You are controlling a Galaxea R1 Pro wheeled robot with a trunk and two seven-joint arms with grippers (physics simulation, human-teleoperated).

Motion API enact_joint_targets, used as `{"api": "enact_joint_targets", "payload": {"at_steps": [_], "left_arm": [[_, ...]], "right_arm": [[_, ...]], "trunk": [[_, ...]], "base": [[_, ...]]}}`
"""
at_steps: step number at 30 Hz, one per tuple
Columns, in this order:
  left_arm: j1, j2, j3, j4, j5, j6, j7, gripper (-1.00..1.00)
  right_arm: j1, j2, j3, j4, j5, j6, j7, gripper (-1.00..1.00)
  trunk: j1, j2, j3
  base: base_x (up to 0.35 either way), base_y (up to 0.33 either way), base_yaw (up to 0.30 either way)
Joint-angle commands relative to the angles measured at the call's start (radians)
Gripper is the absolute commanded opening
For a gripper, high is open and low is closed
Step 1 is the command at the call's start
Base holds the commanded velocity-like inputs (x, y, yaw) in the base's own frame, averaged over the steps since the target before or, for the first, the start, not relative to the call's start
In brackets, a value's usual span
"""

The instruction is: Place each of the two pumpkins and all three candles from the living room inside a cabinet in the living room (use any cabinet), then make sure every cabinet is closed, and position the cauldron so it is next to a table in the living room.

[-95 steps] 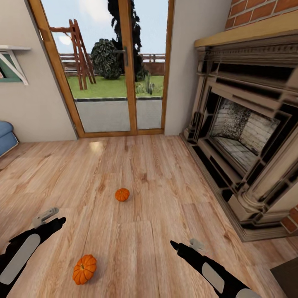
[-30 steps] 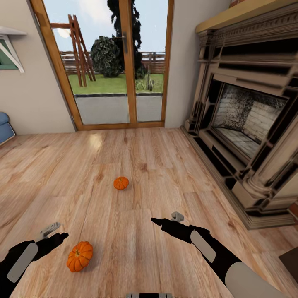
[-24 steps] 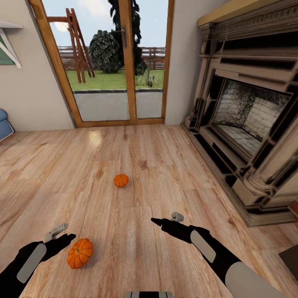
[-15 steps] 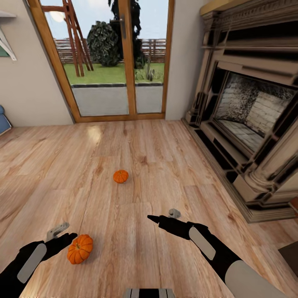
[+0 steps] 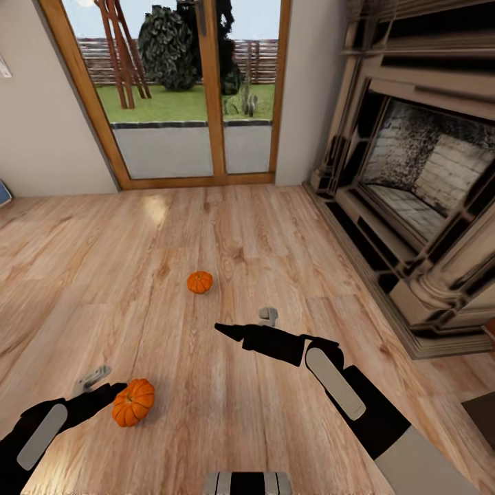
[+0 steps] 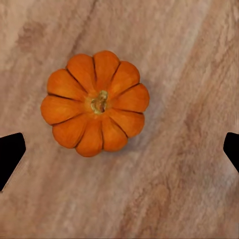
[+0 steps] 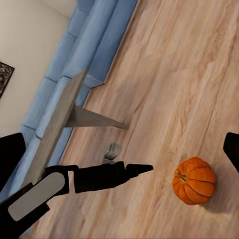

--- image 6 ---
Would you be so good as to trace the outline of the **pumpkin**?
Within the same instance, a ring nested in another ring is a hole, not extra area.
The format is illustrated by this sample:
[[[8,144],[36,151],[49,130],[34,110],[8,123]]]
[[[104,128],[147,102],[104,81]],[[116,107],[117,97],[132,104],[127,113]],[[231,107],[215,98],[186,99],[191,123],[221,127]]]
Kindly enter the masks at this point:
[[[118,152],[144,127],[147,87],[132,63],[108,50],[73,56],[46,84],[40,113],[61,146],[83,157]]]

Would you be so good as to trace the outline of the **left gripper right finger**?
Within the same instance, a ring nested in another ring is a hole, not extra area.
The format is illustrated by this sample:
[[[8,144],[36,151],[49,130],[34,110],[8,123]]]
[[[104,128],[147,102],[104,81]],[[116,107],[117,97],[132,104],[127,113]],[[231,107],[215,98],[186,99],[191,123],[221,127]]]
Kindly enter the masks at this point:
[[[228,132],[223,150],[239,173],[239,134]]]

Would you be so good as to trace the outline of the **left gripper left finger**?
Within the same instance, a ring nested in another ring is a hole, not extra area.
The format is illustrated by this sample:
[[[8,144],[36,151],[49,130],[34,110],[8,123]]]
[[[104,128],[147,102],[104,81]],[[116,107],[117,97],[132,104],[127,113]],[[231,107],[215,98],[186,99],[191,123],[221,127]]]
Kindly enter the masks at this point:
[[[0,192],[26,151],[21,132],[0,138]]]

